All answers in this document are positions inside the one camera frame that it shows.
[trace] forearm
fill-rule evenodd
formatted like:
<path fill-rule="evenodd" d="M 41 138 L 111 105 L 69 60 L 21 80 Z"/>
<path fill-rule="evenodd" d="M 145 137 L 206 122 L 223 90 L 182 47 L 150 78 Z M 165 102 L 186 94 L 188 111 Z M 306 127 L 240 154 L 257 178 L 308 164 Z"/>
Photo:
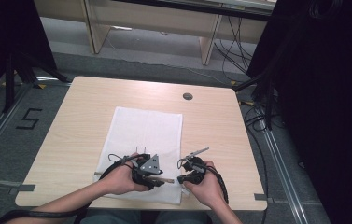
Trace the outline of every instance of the forearm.
<path fill-rule="evenodd" d="M 105 194 L 105 187 L 102 183 L 95 182 L 83 189 L 67 194 L 50 203 L 39 206 L 33 211 L 38 212 L 70 212 L 79 209 L 80 207 L 92 202 Z M 62 223 L 65 218 L 18 218 L 11 220 L 9 223 Z"/>
<path fill-rule="evenodd" d="M 233 212 L 229 205 L 225 202 L 215 203 L 210 206 L 211 210 L 217 215 L 223 224 L 242 224 L 239 217 Z"/>

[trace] floor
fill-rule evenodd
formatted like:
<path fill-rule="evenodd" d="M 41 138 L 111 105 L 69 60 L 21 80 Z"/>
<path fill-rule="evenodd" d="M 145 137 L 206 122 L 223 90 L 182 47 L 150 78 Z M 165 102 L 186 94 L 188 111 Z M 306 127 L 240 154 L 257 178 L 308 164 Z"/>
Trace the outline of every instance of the floor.
<path fill-rule="evenodd" d="M 213 50 L 209 65 L 202 65 L 199 39 L 196 36 L 113 28 L 100 53 L 93 55 L 90 51 L 84 23 L 58 21 L 46 18 L 42 18 L 41 20 L 47 33 L 50 47 L 55 54 L 59 70 L 64 71 L 70 76 L 74 76 L 75 74 L 73 73 L 81 73 L 84 65 L 72 63 L 69 59 L 69 55 L 83 57 L 84 62 L 90 64 L 90 72 L 92 72 L 90 75 L 92 76 L 101 76 L 101 70 L 110 69 L 108 67 L 109 65 L 106 64 L 106 60 L 112 60 L 111 62 L 120 62 L 120 64 L 123 64 L 124 69 L 122 70 L 124 71 L 130 69 L 128 66 L 131 64 L 141 64 L 141 66 L 147 69 L 151 68 L 151 71 L 154 71 L 154 69 L 157 69 L 156 66 L 159 66 L 162 70 L 167 69 L 168 74 L 172 74 L 173 76 L 180 75 L 178 80 L 172 79 L 172 77 L 163 77 L 164 80 L 169 80 L 170 82 L 172 80 L 182 82 L 183 76 L 189 76 L 189 80 L 196 80 L 196 84 L 199 85 L 229 88 L 233 83 L 241 83 L 249 79 L 249 77 L 243 75 L 233 64 L 224 61 L 224 57 L 217 49 Z M 232 52 L 238 50 L 232 41 L 222 41 L 225 48 L 220 46 L 221 42 L 219 40 L 217 40 L 216 43 L 219 48 L 224 51 L 226 51 L 226 49 L 231 49 Z M 256 45 L 243 43 L 242 46 L 246 52 L 253 55 Z M 152 76 L 153 79 L 155 79 L 164 75 L 152 74 Z M 249 102 L 251 101 L 249 94 L 253 90 L 254 86 L 251 86 L 245 91 L 239 92 L 237 98 L 239 101 Z M 55 91 L 56 94 L 60 94 L 63 97 L 67 88 L 62 85 L 53 85 L 48 88 L 48 92 L 51 91 Z M 2 94 L 3 88 L 0 87 L 0 102 Z M 53 102 L 53 108 L 49 109 L 51 112 L 47 117 L 47 126 L 43 128 L 43 130 L 47 130 L 51 124 L 50 120 L 54 118 L 55 112 L 57 111 L 56 108 L 60 106 L 62 100 L 50 98 L 52 97 L 51 94 L 40 93 L 40 91 L 37 90 L 32 90 L 27 94 L 35 100 L 22 104 L 21 107 L 23 108 L 37 106 L 39 105 L 39 101 Z M 298 163 L 298 153 L 292 144 L 292 140 L 289 138 L 287 127 L 282 122 L 281 117 L 274 117 L 274 129 L 272 133 L 264 133 L 261 131 L 262 125 L 264 124 L 258 119 L 255 120 L 257 113 L 260 113 L 258 107 L 241 105 L 241 112 L 245 121 L 250 120 L 246 125 L 251 131 L 249 136 L 250 142 L 260 172 L 262 185 L 267 189 L 266 192 L 269 203 L 268 209 L 265 212 L 238 212 L 237 215 L 245 223 L 330 223 L 310 183 L 309 177 Z M 15 126 L 16 124 L 12 122 L 13 121 L 8 125 Z M 35 134 L 39 136 L 40 140 L 32 143 L 32 147 L 36 148 L 35 150 L 38 151 L 40 142 L 42 142 L 45 137 L 45 132 Z M 268 140 L 267 136 L 271 136 L 270 134 L 274 137 L 275 148 L 268 146 L 268 141 L 270 142 L 271 139 Z M 25 143 L 28 139 L 24 139 L 21 136 L 21 139 L 18 141 Z M 2 150 L 6 148 L 6 144 L 7 141 L 4 140 L 4 138 L 0 140 L 0 145 L 3 145 L 1 147 Z M 281 160 L 279 161 L 275 155 L 280 155 Z M 33 153 L 27 160 L 33 161 L 34 157 L 35 154 Z M 3 158 L 1 160 L 14 160 L 16 163 L 20 162 L 15 158 Z M 20 169 L 23 170 L 23 172 L 8 181 L 15 182 L 16 180 L 23 180 L 23 174 L 28 171 L 28 166 L 22 166 Z M 285 182 L 282 177 L 284 175 L 289 178 L 288 182 Z M 0 188 L 0 194 L 7 194 L 7 192 L 7 188 Z M 15 207 L 10 200 L 4 200 L 1 206 L 3 210 Z M 213 217 L 213 220 L 215 223 L 218 223 L 215 217 Z"/>

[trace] black cable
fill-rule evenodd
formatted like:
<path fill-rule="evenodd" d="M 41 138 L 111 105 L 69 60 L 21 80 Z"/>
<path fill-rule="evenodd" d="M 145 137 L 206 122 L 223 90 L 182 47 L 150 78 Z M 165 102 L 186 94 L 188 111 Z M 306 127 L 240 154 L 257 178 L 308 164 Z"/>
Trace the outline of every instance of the black cable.
<path fill-rule="evenodd" d="M 230 26 L 231 26 L 231 29 L 232 29 L 233 40 L 236 41 L 236 44 L 237 44 L 237 46 L 238 46 L 238 48 L 239 48 L 239 50 L 240 50 L 240 53 L 241 53 L 241 55 L 242 55 L 242 61 L 243 61 L 243 63 L 244 63 L 245 69 L 247 70 L 247 69 L 248 69 L 248 63 L 246 62 L 246 57 L 244 56 L 244 53 L 243 53 L 243 51 L 245 51 L 245 50 L 243 49 L 242 44 L 240 43 L 240 41 L 241 41 L 241 36 L 240 36 L 241 30 L 240 30 L 240 26 L 241 26 L 241 24 L 242 24 L 242 19 L 239 18 L 239 20 L 238 20 L 238 29 L 237 29 L 237 32 L 236 32 L 236 33 L 235 33 L 234 30 L 233 30 L 233 26 L 232 26 L 232 22 L 231 22 L 231 17 L 228 17 L 228 22 L 229 22 L 229 24 L 230 24 Z"/>
<path fill-rule="evenodd" d="M 260 144 L 259 144 L 259 142 L 258 142 L 257 137 L 256 137 L 256 136 L 254 135 L 254 133 L 248 128 L 248 125 L 246 125 L 246 130 L 250 133 L 250 135 L 251 135 L 252 138 L 254 139 L 255 143 L 257 144 L 258 150 L 259 150 L 259 152 L 260 152 L 260 157 L 261 157 L 261 159 L 262 159 L 262 164 L 263 164 L 264 181 L 265 181 L 264 193 L 266 194 L 266 198 L 269 198 L 268 171 L 267 171 L 267 167 L 266 167 L 266 160 L 265 160 L 265 157 L 263 156 L 262 148 L 260 147 Z M 268 211 L 267 208 L 263 211 L 263 216 L 262 216 L 262 221 L 261 221 L 262 224 L 265 223 L 267 211 Z"/>
<path fill-rule="evenodd" d="M 262 120 L 265 120 L 265 117 L 264 117 L 264 116 L 255 119 L 253 122 L 251 122 L 251 123 L 248 124 L 247 126 L 252 126 L 252 129 L 254 129 L 254 131 L 257 132 L 257 133 L 262 132 L 262 131 L 266 130 L 266 123 L 264 123 L 263 128 L 259 128 L 259 129 L 256 128 L 257 122 L 262 121 Z"/>
<path fill-rule="evenodd" d="M 223 49 L 227 50 L 227 49 L 225 48 L 225 46 L 223 45 L 221 39 L 219 40 L 219 44 L 222 46 Z M 243 55 L 240 55 L 240 54 L 237 54 L 237 53 L 233 53 L 233 52 L 230 52 L 230 54 L 232 54 L 232 55 L 234 55 L 234 56 L 237 56 L 237 57 L 243 57 Z"/>
<path fill-rule="evenodd" d="M 224 60 L 222 62 L 222 71 L 223 71 L 223 64 L 225 63 L 225 59 L 227 59 L 230 63 L 232 63 L 235 67 L 237 67 L 240 71 L 242 71 L 243 73 L 246 73 L 246 69 L 244 67 L 242 67 L 240 64 L 238 64 L 233 58 L 231 58 L 230 56 L 228 56 L 229 50 L 227 51 L 227 53 L 224 53 L 218 46 L 216 43 L 214 43 L 214 46 L 217 48 L 217 50 L 219 51 L 219 53 L 224 57 Z"/>
<path fill-rule="evenodd" d="M 252 118 L 252 119 L 245 120 L 245 124 L 248 124 L 248 123 L 251 122 L 251 121 L 255 122 L 255 121 L 256 121 L 255 119 L 262 120 L 263 118 L 264 118 L 263 115 L 258 115 L 258 116 L 254 117 L 254 118 Z"/>
<path fill-rule="evenodd" d="M 225 186 L 225 182 L 222 179 L 222 176 L 219 174 L 219 172 L 216 170 L 216 168 L 212 167 L 212 166 L 206 166 L 206 165 L 202 165 L 199 163 L 194 163 L 193 165 L 203 168 L 203 169 L 207 169 L 208 171 L 210 171 L 216 178 L 217 181 L 219 183 L 219 186 L 221 187 L 223 196 L 224 196 L 224 200 L 226 203 L 229 203 L 229 198 L 228 198 L 228 191 L 226 190 L 226 186 Z"/>
<path fill-rule="evenodd" d="M 246 123 L 246 119 L 247 119 L 249 112 L 251 112 L 251 110 L 253 110 L 254 108 L 255 108 L 255 106 L 251 106 L 251 108 L 246 112 L 245 117 L 244 117 L 245 123 Z"/>
<path fill-rule="evenodd" d="M 120 158 L 119 161 L 114 162 L 113 165 L 108 167 L 103 174 L 100 176 L 100 179 L 103 179 L 106 175 L 108 175 L 112 170 L 117 168 L 119 165 L 127 165 L 125 164 L 126 161 L 133 160 L 135 158 L 141 157 L 141 155 L 135 155 L 131 157 L 123 157 Z M 3 216 L 0 217 L 0 224 L 6 223 L 12 219 L 19 218 L 19 217 L 40 217 L 40 218 L 64 218 L 64 217 L 72 217 L 78 214 L 82 214 L 88 209 L 88 207 L 91 205 L 92 202 L 80 207 L 79 209 L 76 209 L 74 211 L 69 211 L 69 212 L 38 212 L 38 211 L 29 211 L 29 210 L 12 210 L 4 214 Z"/>
<path fill-rule="evenodd" d="M 122 159 L 122 157 L 120 157 L 120 156 L 118 156 L 118 155 L 116 155 L 116 154 L 109 153 L 109 154 L 108 154 L 108 160 L 109 160 L 109 161 L 113 161 L 113 160 L 111 160 L 111 158 L 109 158 L 110 156 L 115 156 L 116 158 L 118 158 L 118 160 L 121 160 L 121 159 Z"/>

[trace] person's right hand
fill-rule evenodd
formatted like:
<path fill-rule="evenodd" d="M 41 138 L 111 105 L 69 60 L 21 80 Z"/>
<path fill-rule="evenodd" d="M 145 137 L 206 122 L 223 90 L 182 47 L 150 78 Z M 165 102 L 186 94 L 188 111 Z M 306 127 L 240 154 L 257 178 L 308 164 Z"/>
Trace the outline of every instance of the person's right hand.
<path fill-rule="evenodd" d="M 139 185 L 132 180 L 132 170 L 133 167 L 131 161 L 126 161 L 126 165 L 119 166 L 111 171 L 106 177 L 104 177 L 99 182 L 104 184 L 104 194 L 124 194 L 130 191 L 148 191 L 148 187 L 144 185 Z"/>
<path fill-rule="evenodd" d="M 206 166 L 214 167 L 212 161 L 205 161 L 204 163 Z M 189 181 L 184 181 L 184 186 L 195 195 L 200 203 L 210 208 L 216 203 L 225 203 L 217 177 L 208 170 L 205 172 L 204 179 L 200 184 L 195 185 Z"/>

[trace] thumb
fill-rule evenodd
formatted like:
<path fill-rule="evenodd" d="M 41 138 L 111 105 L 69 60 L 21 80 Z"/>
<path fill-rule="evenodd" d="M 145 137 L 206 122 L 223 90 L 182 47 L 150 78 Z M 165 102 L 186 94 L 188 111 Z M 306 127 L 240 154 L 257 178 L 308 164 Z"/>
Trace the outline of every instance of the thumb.
<path fill-rule="evenodd" d="M 189 190 L 192 190 L 194 184 L 192 184 L 190 181 L 184 181 L 184 186 L 185 188 L 189 189 Z"/>
<path fill-rule="evenodd" d="M 134 191 L 148 191 L 149 188 L 147 186 L 144 186 L 144 185 L 138 185 L 138 184 L 135 184 L 134 185 Z"/>

